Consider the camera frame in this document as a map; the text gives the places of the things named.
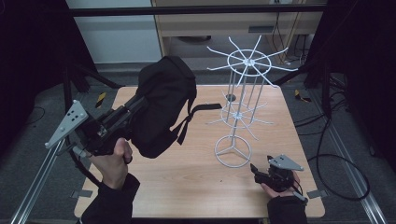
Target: wooden table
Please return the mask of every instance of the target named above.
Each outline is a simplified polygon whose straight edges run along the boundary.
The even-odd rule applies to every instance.
[[[194,104],[221,103],[225,106],[223,91],[227,92],[227,89],[228,86],[198,86]],[[123,105],[134,96],[135,90],[136,87],[121,88],[113,107]],[[317,189],[281,89],[264,86],[259,105],[265,103],[266,106],[256,111],[255,119],[273,124],[255,121],[249,127],[259,140],[255,140],[246,129],[236,131],[252,148],[250,162],[266,173],[269,167],[267,155],[276,157],[285,154],[304,167],[303,172],[298,172],[304,193]],[[220,111],[198,111],[189,125],[183,145],[174,143],[157,159],[144,158],[133,147],[134,160],[129,164],[129,170],[141,182],[134,199],[134,217],[268,217],[266,205],[269,197],[254,182],[250,162],[240,168],[230,168],[221,164],[215,156],[216,143],[231,130],[222,121],[207,124],[219,120]],[[179,118],[184,117],[185,109]],[[233,162],[238,158],[233,154],[229,156],[224,160]],[[101,179],[94,166],[90,170]],[[93,194],[91,198],[78,199],[75,209],[77,217],[97,195],[96,186],[88,179],[83,189],[92,190]],[[322,200],[309,200],[306,214],[308,217],[322,217]]]

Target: tape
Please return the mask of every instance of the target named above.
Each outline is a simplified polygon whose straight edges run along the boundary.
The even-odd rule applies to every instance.
[[[295,90],[294,91],[294,97],[297,99],[297,100],[301,100],[301,101],[304,101],[304,102],[311,102],[311,98],[309,98],[309,97],[302,97],[301,96],[301,94],[300,94],[300,92],[298,91],[298,90]]]
[[[105,96],[106,96],[105,92],[100,93],[100,95],[98,97],[98,100],[96,101],[95,108],[100,108],[100,106],[102,105],[103,101],[105,100]]]

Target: cabinet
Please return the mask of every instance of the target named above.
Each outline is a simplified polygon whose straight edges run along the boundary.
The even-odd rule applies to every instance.
[[[151,0],[154,7],[180,6],[230,6],[265,5],[270,0]],[[323,0],[292,0],[293,4],[323,4]],[[175,36],[200,35],[265,35],[273,50],[287,48],[294,35],[311,35],[317,30],[322,12],[282,12],[282,13],[225,13],[157,15],[158,29],[163,55],[169,52],[170,42]],[[272,35],[276,23],[279,31]]]

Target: white cabinet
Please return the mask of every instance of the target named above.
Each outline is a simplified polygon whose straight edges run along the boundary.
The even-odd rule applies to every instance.
[[[67,0],[70,8],[151,7],[149,0]],[[161,59],[154,16],[75,17],[95,63]]]

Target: black curtain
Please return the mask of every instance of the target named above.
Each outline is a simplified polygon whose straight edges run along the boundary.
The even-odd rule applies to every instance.
[[[331,72],[347,79],[346,96],[368,141],[396,171],[396,13],[394,1],[359,0],[349,3],[344,12],[323,14],[309,51],[309,60],[325,55]],[[347,16],[344,25],[327,48],[322,48],[335,27]],[[308,86],[323,81],[320,67],[311,69]]]
[[[31,114],[35,96],[63,82],[63,72],[79,91],[87,91],[82,64],[97,73],[79,29],[64,0],[2,0],[0,4],[0,156]]]

